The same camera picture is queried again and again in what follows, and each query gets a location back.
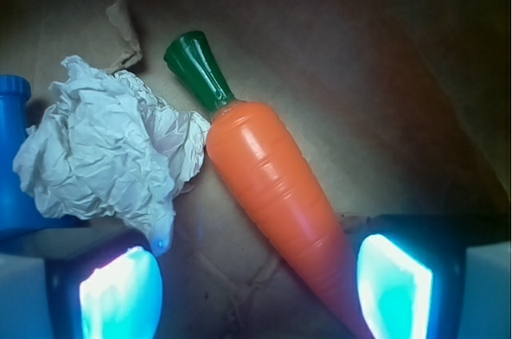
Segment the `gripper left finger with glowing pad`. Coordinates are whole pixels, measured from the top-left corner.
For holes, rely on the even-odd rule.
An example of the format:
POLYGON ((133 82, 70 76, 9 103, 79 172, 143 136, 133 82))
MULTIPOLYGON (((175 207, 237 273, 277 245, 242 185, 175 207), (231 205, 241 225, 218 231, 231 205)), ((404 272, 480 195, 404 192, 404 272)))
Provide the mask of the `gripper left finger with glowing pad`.
POLYGON ((3 338, 153 338, 163 280, 136 229, 42 229, 1 241, 3 338))

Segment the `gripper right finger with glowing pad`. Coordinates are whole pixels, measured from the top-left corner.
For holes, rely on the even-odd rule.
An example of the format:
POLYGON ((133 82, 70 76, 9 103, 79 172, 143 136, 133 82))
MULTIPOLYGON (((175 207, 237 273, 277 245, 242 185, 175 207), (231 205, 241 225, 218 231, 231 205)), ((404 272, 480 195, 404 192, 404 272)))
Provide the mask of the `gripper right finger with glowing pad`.
POLYGON ((510 217, 382 215, 358 247, 375 338, 509 338, 510 217))

